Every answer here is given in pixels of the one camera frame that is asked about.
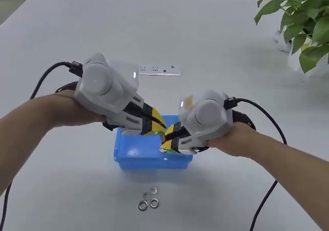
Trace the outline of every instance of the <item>white table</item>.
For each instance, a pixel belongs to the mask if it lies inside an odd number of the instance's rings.
[[[181,64],[182,77],[140,77],[139,94],[163,114],[177,113],[181,94],[223,90],[260,103],[289,144],[329,159],[328,95],[290,72],[287,55],[274,49],[280,14],[256,27],[256,12],[255,1],[28,0],[0,26],[0,115],[28,99],[53,63],[102,52]],[[72,80],[58,69],[40,95]],[[238,110],[279,138],[259,111]],[[195,156],[184,172],[126,174],[113,161],[115,135],[98,124],[49,132],[14,180],[5,230],[249,230],[273,182],[256,163],[215,149]],[[151,186],[159,188],[160,207],[140,212],[137,203]],[[256,230],[318,227],[279,186]]]

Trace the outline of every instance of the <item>black cable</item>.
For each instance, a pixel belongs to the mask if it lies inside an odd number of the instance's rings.
[[[51,66],[45,73],[43,73],[43,75],[41,76],[40,80],[38,81],[31,97],[30,100],[33,99],[36,94],[38,93],[41,84],[43,83],[43,81],[45,80],[45,78],[48,76],[49,73],[51,73],[54,69],[56,69],[59,66],[66,66],[68,68],[72,67],[72,64],[69,62],[59,62],[56,63],[55,65]],[[12,182],[9,184],[9,186],[7,187],[6,193],[5,193],[5,199],[4,199],[4,207],[3,207],[3,212],[2,212],[2,217],[1,217],[1,223],[0,223],[0,231],[3,231],[4,229],[4,225],[5,225],[5,219],[6,219],[6,214],[7,214],[7,206],[8,206],[8,198],[9,198],[9,192],[10,192],[10,188],[11,188]]]
[[[282,138],[282,142],[286,145],[287,144],[287,140],[286,140],[286,137],[284,136],[281,128],[279,127],[279,125],[277,124],[277,122],[272,118],[272,116],[270,116],[270,114],[265,110],[263,109],[261,106],[259,106],[257,103],[253,102],[253,101],[250,101],[248,99],[243,99],[243,98],[234,98],[233,101],[237,104],[239,102],[246,102],[248,104],[251,104],[253,106],[255,106],[256,108],[258,108],[260,111],[262,111],[263,114],[266,115],[266,117],[273,123],[273,125],[277,128],[281,138]],[[254,227],[255,227],[255,224],[256,224],[256,220],[257,220],[257,217],[259,215],[259,213],[261,212],[266,200],[268,199],[268,197],[271,195],[271,193],[273,192],[274,188],[276,187],[276,185],[278,184],[278,181],[274,181],[272,186],[270,187],[270,189],[268,190],[268,192],[266,193],[265,197],[263,198],[263,200],[261,201],[258,209],[256,210],[255,212],[255,215],[253,216],[252,218],[252,222],[251,222],[251,226],[250,226],[250,229],[249,231],[253,231]]]

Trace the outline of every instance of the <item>metal washer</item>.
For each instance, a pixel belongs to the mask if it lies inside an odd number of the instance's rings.
[[[151,194],[149,192],[144,192],[143,193],[143,199],[144,200],[149,200],[151,198]]]
[[[145,200],[142,200],[138,203],[138,209],[140,211],[145,211],[148,208],[148,203]]]
[[[150,191],[151,191],[151,194],[152,194],[152,195],[155,195],[155,194],[158,193],[158,188],[156,188],[156,187],[151,187]]]
[[[156,209],[157,207],[159,207],[159,200],[158,199],[151,199],[150,200],[150,207],[152,209]]]

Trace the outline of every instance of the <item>blue plastic box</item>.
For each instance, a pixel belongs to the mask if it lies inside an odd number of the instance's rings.
[[[163,116],[167,127],[178,122],[177,115]],[[192,155],[160,152],[160,136],[123,135],[118,129],[114,148],[114,160],[122,170],[138,169],[186,169]]]

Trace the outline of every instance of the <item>power strip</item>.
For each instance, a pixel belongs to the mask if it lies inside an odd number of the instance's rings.
[[[139,74],[149,76],[181,76],[183,75],[183,72],[178,65],[148,64],[139,65]]]

